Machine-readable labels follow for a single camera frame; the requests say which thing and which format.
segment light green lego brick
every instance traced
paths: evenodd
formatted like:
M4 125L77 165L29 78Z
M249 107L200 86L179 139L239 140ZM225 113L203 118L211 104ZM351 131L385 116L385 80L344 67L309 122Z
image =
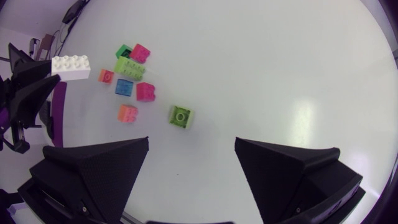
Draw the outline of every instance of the light green lego brick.
M173 106L170 112L169 123L188 129L191 126L194 111L182 106Z
M116 62L115 68L132 68L140 71L141 73L145 72L145 66L138 64L137 62L120 56L118 61Z
M132 51L132 48L127 46L126 44L123 44L120 49L116 52L116 57L119 58L120 56L129 58L130 53Z
M137 81L141 81L143 72L142 69L137 69L141 67L138 67L136 64L136 62L120 56L114 67L114 72L133 78Z
M127 58L127 60L123 59L123 66L136 69L142 73L145 72L145 66L143 66L131 59L128 59L128 58Z

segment pink lego brick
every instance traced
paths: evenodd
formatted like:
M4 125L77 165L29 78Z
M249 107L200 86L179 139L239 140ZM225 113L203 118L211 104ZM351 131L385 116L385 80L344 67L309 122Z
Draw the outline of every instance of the pink lego brick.
M151 102L155 100L155 86L146 82L138 83L137 89L137 101Z
M111 84L112 79L113 79L114 72L101 69L101 73L99 74L98 81L106 83L106 84Z
M145 63L149 54L150 50L146 49L141 44L137 44L130 53L130 58L136 60L139 63Z
M123 123L131 123L136 120L138 109L131 105L120 105L118 120Z

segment lego brick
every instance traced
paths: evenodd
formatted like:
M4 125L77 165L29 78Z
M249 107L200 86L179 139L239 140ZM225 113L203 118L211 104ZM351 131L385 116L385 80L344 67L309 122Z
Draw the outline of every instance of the lego brick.
M115 93L119 94L119 95L124 95L124 96L131 96L132 84L133 84L133 82L123 80L123 79L118 79L118 82L116 84Z
M88 57L63 56L51 59L51 75L60 75L62 81L79 80L88 78L90 75L90 63Z
M145 67L129 58L120 56L114 67L114 72L141 81Z
M138 109L131 105L120 105L118 120L123 123L131 123L136 120Z
M127 46L126 44L123 44L120 49L116 52L116 58L119 58L120 56L122 57L129 57L132 49L131 47Z
M136 60L139 63L145 63L149 54L150 50L146 49L141 44L136 44L136 46L130 53L130 58Z
M111 84L113 79L114 72L108 71L106 69L101 69L101 73L99 74L98 81Z
M191 126L194 111L182 106L173 106L170 112L169 123L188 129Z
M155 86L149 83L138 83L137 89L137 101L150 102L155 100Z

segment lego stud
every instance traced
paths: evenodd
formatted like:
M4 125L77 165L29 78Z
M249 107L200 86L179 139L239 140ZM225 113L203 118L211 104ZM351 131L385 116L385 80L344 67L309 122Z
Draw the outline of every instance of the lego stud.
M138 110L129 110L129 112L127 112L128 115L137 115L138 114Z
M183 121L185 119L185 115L183 113L178 113L175 116L175 119L177 119L177 121Z

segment purple panel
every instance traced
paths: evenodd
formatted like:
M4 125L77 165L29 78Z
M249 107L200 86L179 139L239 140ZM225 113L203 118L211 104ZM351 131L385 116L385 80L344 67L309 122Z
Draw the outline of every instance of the purple panel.
M7 129L10 127L10 120L8 116L8 110L6 108L1 109L0 111L0 133L5 133Z
M54 138L52 139L52 143L55 147L63 147L63 107L66 94L67 83L59 82L54 88L51 102L52 119L54 123Z

